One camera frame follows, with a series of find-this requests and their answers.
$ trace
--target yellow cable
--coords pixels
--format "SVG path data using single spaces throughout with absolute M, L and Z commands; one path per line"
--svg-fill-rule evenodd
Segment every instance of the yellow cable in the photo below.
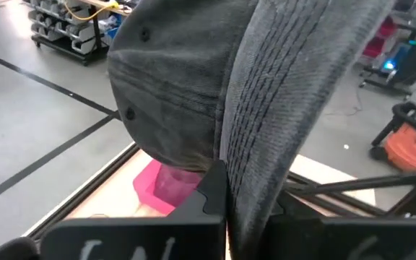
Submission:
M 107 8 L 118 8 L 118 3 L 116 1 L 113 1 L 110 5 L 104 6 L 101 9 L 99 9 L 96 13 L 94 13 L 93 15 L 91 15 L 90 17 L 78 17 L 76 16 L 71 10 L 70 8 L 66 5 L 66 2 L 64 2 L 64 6 L 66 8 L 66 10 L 75 18 L 77 18 L 78 20 L 81 21 L 88 21 L 91 20 L 92 18 L 94 18 L 94 16 L 98 15 L 100 12 L 102 12 L 103 10 L 107 9 Z

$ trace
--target cable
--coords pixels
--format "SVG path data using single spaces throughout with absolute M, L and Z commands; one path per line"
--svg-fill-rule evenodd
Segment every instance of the cable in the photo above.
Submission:
M 101 9 L 99 9 L 96 13 L 92 14 L 89 17 L 78 17 L 76 14 L 74 14 L 70 8 L 68 7 L 68 5 L 66 4 L 66 2 L 64 2 L 64 6 L 66 8 L 66 10 L 75 18 L 77 18 L 80 21 L 88 21 L 91 20 L 92 18 L 94 18 L 94 16 L 98 15 L 100 12 L 102 12 L 105 9 L 108 8 L 119 8 L 119 5 L 116 1 L 112 1 L 109 5 L 102 7 Z
M 363 104 L 362 104 L 362 99 L 360 98 L 359 90 L 360 90 L 360 87 L 357 87 L 355 89 L 355 97 L 357 98 L 358 105 L 353 107 L 354 112 L 348 113 L 348 114 L 346 114 L 346 113 L 325 113 L 323 116 L 347 116 L 347 117 L 350 117 L 350 116 L 354 116 L 355 114 L 363 111 L 364 107 L 363 107 Z

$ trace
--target cart wheel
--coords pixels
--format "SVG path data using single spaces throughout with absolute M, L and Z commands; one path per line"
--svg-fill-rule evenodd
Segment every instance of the cart wheel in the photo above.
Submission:
M 372 147 L 368 153 L 374 160 L 388 160 L 388 153 L 384 147 Z

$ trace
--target black floor line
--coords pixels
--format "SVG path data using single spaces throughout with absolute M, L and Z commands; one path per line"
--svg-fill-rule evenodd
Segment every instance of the black floor line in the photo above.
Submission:
M 77 93 L 74 93 L 74 92 L 72 92 L 72 91 L 70 91 L 70 90 L 68 90 L 68 89 L 66 89 L 64 87 L 61 87 L 61 86 L 59 86 L 57 84 L 54 84 L 54 83 L 48 81 L 47 79 L 44 79 L 44 78 L 39 77 L 37 75 L 34 75 L 33 73 L 28 72 L 28 71 L 26 71 L 26 70 L 24 70 L 22 68 L 19 68 L 18 66 L 15 66 L 14 64 L 11 64 L 11 63 L 9 63 L 9 62 L 1 59 L 1 58 L 0 58 L 0 64 L 2 66 L 5 66 L 8 69 L 11 69 L 11 70 L 13 70 L 13 71 L 15 71 L 17 73 L 20 73 L 20 74 L 22 74 L 22 75 L 24 75 L 24 76 L 26 76 L 26 77 L 28 77 L 30 79 L 33 79 L 36 82 L 45 85 L 46 87 L 50 87 L 53 90 L 57 90 L 57 91 L 59 91 L 62 94 L 65 94 L 65 95 L 67 95 L 67 96 L 69 96 L 71 98 L 74 98 L 75 100 L 78 100 L 79 102 L 81 102 L 81 103 L 83 103 L 85 105 L 88 105 L 91 108 L 94 108 L 94 109 L 97 109 L 97 110 L 99 110 L 101 112 L 104 112 L 107 115 L 113 114 L 113 111 L 112 110 L 104 107 L 103 105 L 99 105 L 99 104 L 97 104 L 96 102 L 94 102 L 92 100 L 88 100 L 87 98 L 85 98 L 85 97 L 83 97 L 81 95 L 78 95 Z
M 84 130 L 83 132 L 79 133 L 75 137 L 71 138 L 67 142 L 64 142 L 54 150 L 50 151 L 47 155 L 44 155 L 40 159 L 36 160 L 31 165 L 28 165 L 25 169 L 21 170 L 20 172 L 13 175 L 11 178 L 8 178 L 3 183 L 0 184 L 0 195 L 13 187 L 15 184 L 19 183 L 24 178 L 28 177 L 31 173 L 35 172 L 37 169 L 41 168 L 43 165 L 51 161 L 53 158 L 60 155 L 62 152 L 65 152 L 68 150 L 68 148 L 74 146 L 79 141 L 83 140 L 96 130 L 98 130 L 100 127 L 106 125 L 108 122 L 112 121 L 116 118 L 117 112 L 113 113 L 112 115 L 109 115 L 105 117 L 104 119 L 98 121 L 94 125 L 92 125 L 90 128 Z

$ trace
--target pink cup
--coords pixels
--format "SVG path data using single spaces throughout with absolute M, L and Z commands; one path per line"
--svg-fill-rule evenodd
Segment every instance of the pink cup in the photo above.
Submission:
M 197 173 L 161 165 L 155 180 L 154 196 L 174 207 L 179 206 L 202 180 Z

